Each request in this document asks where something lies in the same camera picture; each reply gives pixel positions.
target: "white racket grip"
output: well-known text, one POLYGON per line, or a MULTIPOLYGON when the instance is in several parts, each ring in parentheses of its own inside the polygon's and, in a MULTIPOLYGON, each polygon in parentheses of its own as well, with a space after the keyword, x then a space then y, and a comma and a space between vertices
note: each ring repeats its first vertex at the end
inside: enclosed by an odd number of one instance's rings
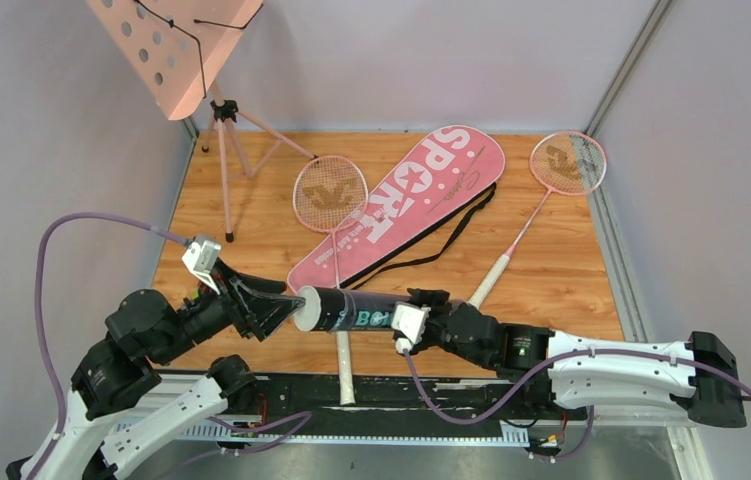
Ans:
POLYGON ((354 404, 354 381, 351 374, 351 345, 348 332, 337 332, 337 360, 340 364, 340 405, 354 404))
POLYGON ((470 297, 469 301, 466 303, 475 308, 480 308, 481 304, 484 303, 484 299, 487 298, 487 295, 490 293, 490 290, 493 289, 493 285, 499 281, 502 272, 507 268, 508 262, 510 262, 510 255, 502 254, 502 256, 496 260, 496 263, 493 264, 493 268, 487 272, 487 276, 481 281, 481 285, 478 285, 478 288, 475 289, 475 293, 472 294, 472 297, 470 297))

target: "pink music stand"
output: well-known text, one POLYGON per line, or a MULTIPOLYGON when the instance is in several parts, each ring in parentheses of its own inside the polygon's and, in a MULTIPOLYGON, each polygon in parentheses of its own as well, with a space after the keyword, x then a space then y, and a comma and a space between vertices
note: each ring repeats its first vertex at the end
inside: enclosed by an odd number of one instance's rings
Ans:
POLYGON ((285 142, 308 158, 316 158, 272 127, 238 109, 216 84, 216 76, 233 52, 263 0, 87 0, 104 28, 139 74, 169 120, 192 115, 207 91, 213 98, 210 131, 202 145, 209 151, 214 125, 219 132, 225 240, 234 240, 228 204, 228 168, 224 132, 234 145, 243 174, 253 176, 285 142), (278 140, 255 168, 251 167, 234 127, 236 114, 278 140))

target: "white wall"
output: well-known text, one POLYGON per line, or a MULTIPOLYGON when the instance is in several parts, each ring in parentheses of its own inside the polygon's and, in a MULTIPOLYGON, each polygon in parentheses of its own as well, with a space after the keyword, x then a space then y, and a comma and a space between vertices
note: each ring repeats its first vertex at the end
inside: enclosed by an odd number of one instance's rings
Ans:
MULTIPOLYGON (((718 334, 751 385, 751 2, 677 2, 599 140, 656 336, 718 334)), ((717 479, 751 478, 747 416, 701 429, 717 479)))
MULTIPOLYGON (((56 418, 33 320, 43 230, 79 210, 166 225, 187 150, 83 1, 0 0, 0 478, 56 418)), ((161 243, 93 221, 53 239, 45 317, 65 387, 161 243)))
POLYGON ((281 129, 584 128, 653 3, 266 0, 219 85, 281 129))

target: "badminton racket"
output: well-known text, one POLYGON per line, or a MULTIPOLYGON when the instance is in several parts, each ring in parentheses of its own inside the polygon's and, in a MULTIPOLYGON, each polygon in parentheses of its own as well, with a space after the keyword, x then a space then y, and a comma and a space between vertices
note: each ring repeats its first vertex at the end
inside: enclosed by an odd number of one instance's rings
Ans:
MULTIPOLYGON (((360 169, 345 157, 318 157, 304 166, 293 187, 293 211, 302 225, 331 235, 334 284, 340 287, 337 232, 352 226, 366 209, 369 189, 360 169)), ((354 403, 348 332, 337 332, 340 404, 354 403)))
POLYGON ((608 161, 605 151, 592 138, 580 132, 557 132, 544 138, 534 147, 528 161, 531 173, 546 187, 546 194, 513 243, 505 250, 484 280, 469 298, 475 308, 481 307, 484 299, 507 268, 516 245, 531 226, 534 217, 543 208, 552 193, 571 197, 587 195, 595 190, 605 178, 608 161))

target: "black string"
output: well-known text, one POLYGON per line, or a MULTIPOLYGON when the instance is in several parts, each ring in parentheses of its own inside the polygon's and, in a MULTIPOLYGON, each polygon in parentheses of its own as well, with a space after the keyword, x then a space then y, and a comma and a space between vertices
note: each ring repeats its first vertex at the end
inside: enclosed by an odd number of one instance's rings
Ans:
POLYGON ((201 67, 201 87, 204 90, 204 96, 201 97, 202 99, 207 98, 207 82, 204 79, 204 56, 201 53, 201 40, 198 39, 195 35, 189 33, 188 31, 184 30, 183 28, 175 25, 175 20, 168 20, 163 17, 161 17, 157 12, 154 10, 148 8, 145 6, 144 3, 142 3, 141 0, 134 0, 134 2, 138 3, 142 8, 146 9, 148 13, 154 15, 155 17, 159 18, 163 22, 165 22, 167 25, 169 25, 169 28, 174 28, 175 30, 178 30, 179 32, 183 33, 184 35, 190 37, 191 39, 195 40, 196 45, 198 45, 198 62, 201 67))
POLYGON ((534 425, 537 424, 537 419, 536 418, 534 419, 533 422, 529 423, 528 425, 517 425, 517 424, 511 422, 510 420, 505 420, 505 419, 502 419, 502 421, 505 422, 505 423, 507 423, 511 427, 516 427, 516 428, 531 428, 531 427, 533 427, 534 425))
POLYGON ((263 4, 262 3, 260 4, 259 7, 257 7, 257 10, 255 10, 255 12, 254 12, 254 15, 252 15, 251 18, 249 18, 248 21, 245 22, 245 25, 243 25, 242 27, 237 27, 236 25, 225 25, 224 23, 216 23, 216 22, 211 22, 211 21, 208 21, 208 20, 199 20, 197 18, 193 19, 193 22, 195 22, 195 23, 206 23, 208 25, 215 25, 217 27, 233 28, 235 30, 245 30, 246 27, 248 27, 248 24, 251 23, 251 21, 254 20, 254 17, 257 16, 257 12, 259 12, 261 8, 263 8, 263 4))

